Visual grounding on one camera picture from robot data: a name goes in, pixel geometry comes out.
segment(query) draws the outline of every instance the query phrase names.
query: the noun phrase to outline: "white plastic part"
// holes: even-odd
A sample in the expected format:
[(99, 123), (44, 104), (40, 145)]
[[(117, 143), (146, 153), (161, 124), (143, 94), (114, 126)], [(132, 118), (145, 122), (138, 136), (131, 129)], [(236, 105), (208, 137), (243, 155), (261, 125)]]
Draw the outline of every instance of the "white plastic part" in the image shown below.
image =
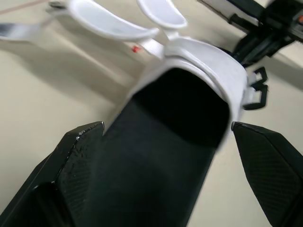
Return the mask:
[(92, 0), (71, 0), (68, 10), (86, 29), (105, 38), (137, 42), (159, 32), (157, 28), (147, 29), (123, 20)]
[(164, 55), (166, 58), (182, 57), (197, 66), (219, 88), (218, 95), (226, 102), (226, 97), (230, 99), (233, 113), (239, 110), (247, 89), (247, 72), (230, 55), (215, 46), (190, 38), (170, 41), (165, 46)]
[(164, 29), (180, 29), (187, 25), (171, 0), (137, 0), (137, 3), (151, 21)]

